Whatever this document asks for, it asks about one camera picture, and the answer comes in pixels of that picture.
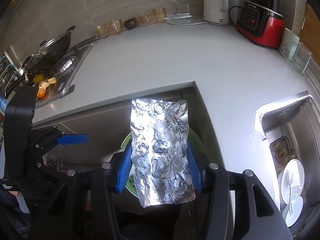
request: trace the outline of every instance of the pill blister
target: pill blister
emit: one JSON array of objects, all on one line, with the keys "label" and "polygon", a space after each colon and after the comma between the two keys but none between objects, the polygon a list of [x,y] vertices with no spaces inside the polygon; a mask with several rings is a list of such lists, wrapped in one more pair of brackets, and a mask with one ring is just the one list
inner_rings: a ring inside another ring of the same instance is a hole
[{"label": "pill blister", "polygon": [[188,103],[133,99],[131,110],[134,183],[143,207],[194,200],[186,157]]}]

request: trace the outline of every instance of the white plate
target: white plate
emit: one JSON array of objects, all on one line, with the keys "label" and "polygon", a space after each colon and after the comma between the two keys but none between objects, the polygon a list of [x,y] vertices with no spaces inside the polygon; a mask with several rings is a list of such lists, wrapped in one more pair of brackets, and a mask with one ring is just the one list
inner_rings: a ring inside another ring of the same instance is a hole
[{"label": "white plate", "polygon": [[287,173],[291,178],[291,203],[295,203],[301,195],[304,185],[304,169],[301,162],[297,159],[292,159],[288,162],[283,171],[278,176],[278,184],[280,190],[280,200],[289,204],[289,184]]},{"label": "white plate", "polygon": [[287,205],[281,212],[282,217],[287,224],[287,227],[292,226],[299,218],[303,207],[303,198],[300,196],[295,203],[292,204],[292,215],[289,212],[289,205]]}]

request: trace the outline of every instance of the kitchen counter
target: kitchen counter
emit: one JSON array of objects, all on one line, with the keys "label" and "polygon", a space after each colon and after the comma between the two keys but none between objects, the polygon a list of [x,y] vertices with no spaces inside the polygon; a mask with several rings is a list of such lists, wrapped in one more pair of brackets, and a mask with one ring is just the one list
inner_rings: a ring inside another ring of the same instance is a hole
[{"label": "kitchen counter", "polygon": [[225,168],[251,169],[274,199],[270,161],[254,130],[262,105],[308,90],[277,50],[257,46],[234,27],[152,25],[99,41],[65,98],[36,109],[34,124],[87,109],[195,86],[211,119]]}]

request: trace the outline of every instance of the ceramic cup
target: ceramic cup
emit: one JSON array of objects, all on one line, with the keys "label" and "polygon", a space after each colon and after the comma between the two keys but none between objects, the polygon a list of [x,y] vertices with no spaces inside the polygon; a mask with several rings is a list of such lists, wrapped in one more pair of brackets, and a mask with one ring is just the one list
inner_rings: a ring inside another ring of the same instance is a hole
[{"label": "ceramic cup", "polygon": [[286,60],[292,60],[296,53],[300,38],[295,35],[292,31],[285,28],[282,41],[279,48],[279,53]]},{"label": "ceramic cup", "polygon": [[125,27],[127,30],[132,30],[132,29],[134,29],[136,26],[137,26],[137,19],[136,19],[136,18],[132,18],[132,19],[126,20],[126,21],[124,22],[124,27]]}]

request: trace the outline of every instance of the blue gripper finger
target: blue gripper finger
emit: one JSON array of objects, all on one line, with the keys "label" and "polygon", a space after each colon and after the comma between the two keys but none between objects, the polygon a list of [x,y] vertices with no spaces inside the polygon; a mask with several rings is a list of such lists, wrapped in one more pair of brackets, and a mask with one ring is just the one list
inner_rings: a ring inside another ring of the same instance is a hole
[{"label": "blue gripper finger", "polygon": [[121,193],[127,184],[130,170],[132,167],[131,154],[132,154],[132,140],[130,140],[124,150],[124,158],[122,160],[121,166],[118,170],[118,182],[116,185],[116,190]]},{"label": "blue gripper finger", "polygon": [[187,140],[187,159],[188,159],[188,164],[189,164],[189,169],[190,169],[190,174],[192,178],[192,185],[195,189],[197,189],[199,192],[202,192],[203,189],[203,184],[202,184],[202,172],[197,164],[196,160],[196,154],[192,143]]},{"label": "blue gripper finger", "polygon": [[62,135],[59,139],[57,139],[57,142],[61,145],[87,143],[88,141],[89,137],[86,134]]}]

